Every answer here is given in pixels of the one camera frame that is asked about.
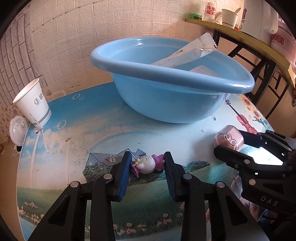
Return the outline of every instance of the green object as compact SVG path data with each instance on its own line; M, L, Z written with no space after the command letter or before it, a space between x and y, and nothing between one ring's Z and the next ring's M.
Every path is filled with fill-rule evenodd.
M190 14L189 18L201 20L202 19L202 16L201 15L198 15L198 14L195 14L195 13L192 13L192 14Z

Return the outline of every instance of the house painting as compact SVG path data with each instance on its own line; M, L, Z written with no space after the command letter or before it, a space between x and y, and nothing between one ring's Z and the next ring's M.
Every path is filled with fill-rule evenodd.
M136 152L132 152L129 148L121 151L118 154L105 154L105 153L93 153L89 154L89 158L86 163L86 167L90 165L95 165L101 168L104 168L106 171L110 172L113 165L120 163L123 155L126 151L130 151L133 154L133 161L136 158L140 158L141 156L145 156L146 153L140 149L137 149Z

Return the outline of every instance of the clear plastic box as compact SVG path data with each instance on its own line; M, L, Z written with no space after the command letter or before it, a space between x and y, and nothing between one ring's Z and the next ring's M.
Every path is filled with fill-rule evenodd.
M213 144L214 147L222 145L239 151L244 145L244 138L236 127L227 125L215 135Z

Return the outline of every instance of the plastic bag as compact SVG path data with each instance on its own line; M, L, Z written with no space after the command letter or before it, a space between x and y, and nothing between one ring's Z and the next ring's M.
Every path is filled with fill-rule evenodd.
M156 61L152 65L173 68L197 60L215 51L215 49L216 44L212 36L209 33L205 33L169 57Z
M212 71L211 69L207 68L204 65L200 65L200 66L190 70L189 72L194 72L194 73L199 73L199 74L206 74L206 75L215 76L215 77L221 77L216 72Z

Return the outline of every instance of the floral wallpaper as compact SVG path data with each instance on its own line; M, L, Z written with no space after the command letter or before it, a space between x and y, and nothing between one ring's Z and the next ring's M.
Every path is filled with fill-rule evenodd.
M17 115L23 116L20 110L17 109L14 105L10 105L4 108L0 102L0 143L5 143L9 141L10 120Z

